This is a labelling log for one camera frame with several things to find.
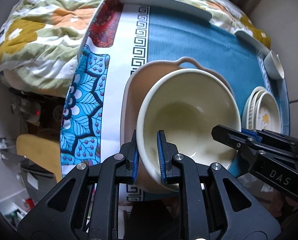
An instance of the stacked plate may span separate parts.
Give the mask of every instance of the stacked plate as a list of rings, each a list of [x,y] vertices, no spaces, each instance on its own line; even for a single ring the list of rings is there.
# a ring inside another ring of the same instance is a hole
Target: stacked plate
[[[278,104],[264,87],[256,87],[249,96],[243,109],[241,126],[249,130],[265,129],[281,133]]]

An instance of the silver bolt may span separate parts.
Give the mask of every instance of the silver bolt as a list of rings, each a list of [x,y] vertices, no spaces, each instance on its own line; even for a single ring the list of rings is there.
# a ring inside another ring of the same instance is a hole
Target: silver bolt
[[[123,157],[124,157],[124,155],[123,155],[123,154],[121,154],[121,153],[117,153],[117,154],[115,154],[115,155],[114,155],[114,157],[113,157],[113,158],[115,158],[116,160],[122,160],[122,159],[123,159]]]
[[[78,170],[84,170],[87,167],[85,163],[78,163],[77,164],[77,169]]]
[[[212,169],[218,171],[218,170],[221,169],[221,164],[220,164],[220,163],[213,163],[213,164],[211,165],[211,167],[212,167]]]
[[[177,161],[182,161],[184,156],[180,153],[176,154],[175,157],[174,157]]]

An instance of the floral comforter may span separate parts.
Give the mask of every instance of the floral comforter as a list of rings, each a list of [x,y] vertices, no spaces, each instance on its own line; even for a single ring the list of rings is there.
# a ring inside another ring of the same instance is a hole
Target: floral comforter
[[[20,0],[0,29],[0,73],[14,88],[65,97],[78,47],[102,0]],[[212,14],[230,33],[244,30],[270,48],[270,38],[228,0],[179,0]]]

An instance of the wall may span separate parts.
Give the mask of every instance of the wall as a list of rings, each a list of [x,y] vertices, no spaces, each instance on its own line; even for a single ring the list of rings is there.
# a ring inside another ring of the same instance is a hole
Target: wall
[[[14,140],[19,135],[20,119],[10,111],[13,95],[0,82],[0,137]],[[3,213],[12,209],[13,202],[22,204],[27,192],[21,180],[17,179],[19,167],[0,157],[0,211]]]
[[[252,23],[271,37],[284,67],[289,100],[298,99],[298,0],[261,0]],[[291,135],[298,138],[298,103],[290,104]]]

